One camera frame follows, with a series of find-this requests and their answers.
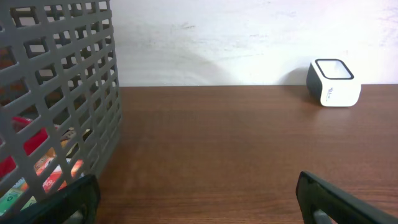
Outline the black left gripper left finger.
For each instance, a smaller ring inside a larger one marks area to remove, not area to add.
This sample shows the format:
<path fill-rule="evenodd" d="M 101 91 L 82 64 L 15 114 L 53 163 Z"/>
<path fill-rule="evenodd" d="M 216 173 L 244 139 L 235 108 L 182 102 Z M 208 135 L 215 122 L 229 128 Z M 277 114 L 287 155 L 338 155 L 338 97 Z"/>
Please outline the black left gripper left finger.
<path fill-rule="evenodd" d="M 64 223 L 76 212 L 82 215 L 80 223 L 94 223 L 100 199 L 101 192 L 96 176 L 85 175 L 1 223 Z"/>

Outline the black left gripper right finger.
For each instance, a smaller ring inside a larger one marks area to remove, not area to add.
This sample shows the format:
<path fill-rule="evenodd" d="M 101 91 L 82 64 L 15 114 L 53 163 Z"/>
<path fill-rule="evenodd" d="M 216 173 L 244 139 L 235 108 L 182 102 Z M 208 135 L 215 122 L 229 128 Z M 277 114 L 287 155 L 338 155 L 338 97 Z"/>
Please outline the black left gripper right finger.
<path fill-rule="evenodd" d="M 396 217 L 361 201 L 308 171 L 300 173 L 295 193 L 305 224 L 397 223 Z"/>

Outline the small orange packet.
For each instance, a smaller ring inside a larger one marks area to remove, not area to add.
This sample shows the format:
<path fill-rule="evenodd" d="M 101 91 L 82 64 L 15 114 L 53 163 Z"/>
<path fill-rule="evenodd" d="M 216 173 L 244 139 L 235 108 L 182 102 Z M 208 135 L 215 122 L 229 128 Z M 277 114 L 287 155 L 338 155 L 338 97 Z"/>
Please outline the small orange packet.
<path fill-rule="evenodd" d="M 40 176 L 47 170 L 48 166 L 53 162 L 56 158 L 56 153 L 53 148 L 50 148 L 34 165 L 34 170 L 37 176 Z M 71 177 L 76 177 L 76 174 L 80 170 L 81 166 L 84 164 L 83 160 L 78 159 L 73 163 L 72 168 L 70 169 Z M 54 186 L 54 184 L 58 181 L 58 179 L 62 176 L 63 170 L 59 164 L 54 168 L 53 171 L 49 174 L 49 176 L 45 179 L 42 184 L 42 187 L 46 193 L 48 193 Z"/>

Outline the small green tissue pack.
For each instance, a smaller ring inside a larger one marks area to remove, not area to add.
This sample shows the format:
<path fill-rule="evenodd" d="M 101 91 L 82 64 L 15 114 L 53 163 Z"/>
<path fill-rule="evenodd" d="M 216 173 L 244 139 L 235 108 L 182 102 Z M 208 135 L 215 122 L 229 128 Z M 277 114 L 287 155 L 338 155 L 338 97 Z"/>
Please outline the small green tissue pack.
<path fill-rule="evenodd" d="M 29 188 L 24 178 L 19 179 L 7 192 L 1 193 L 1 216 L 3 216 Z"/>

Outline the red snack bag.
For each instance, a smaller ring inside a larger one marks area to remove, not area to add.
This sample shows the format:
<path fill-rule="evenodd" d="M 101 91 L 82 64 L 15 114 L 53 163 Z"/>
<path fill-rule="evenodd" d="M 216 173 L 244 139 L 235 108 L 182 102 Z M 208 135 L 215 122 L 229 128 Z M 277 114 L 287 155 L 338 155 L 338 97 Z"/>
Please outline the red snack bag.
<path fill-rule="evenodd" d="M 20 130 L 24 129 L 30 123 L 33 122 L 32 119 L 14 116 L 12 119 L 12 125 L 14 130 L 18 133 Z M 48 134 L 45 128 L 40 129 L 35 133 L 29 140 L 24 143 L 25 153 L 29 156 L 32 154 L 46 139 Z M 7 176 L 16 168 L 16 163 L 12 156 L 8 156 L 5 160 L 1 162 L 1 178 Z"/>

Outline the beige wet wipes pack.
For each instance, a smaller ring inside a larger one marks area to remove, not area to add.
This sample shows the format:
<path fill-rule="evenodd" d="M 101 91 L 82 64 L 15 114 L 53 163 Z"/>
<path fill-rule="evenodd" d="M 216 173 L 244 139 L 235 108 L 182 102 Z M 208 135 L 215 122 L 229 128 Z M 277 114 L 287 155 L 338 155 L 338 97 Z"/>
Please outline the beige wet wipes pack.
<path fill-rule="evenodd" d="M 60 138 L 60 145 L 62 149 L 66 150 L 66 158 L 71 159 L 76 153 L 80 152 L 80 149 L 87 149 L 88 142 L 87 139 L 92 133 L 91 129 L 86 129 L 83 132 L 82 139 L 85 142 L 82 146 L 79 145 L 76 138 L 76 131 L 73 127 L 68 128 L 68 130 Z"/>

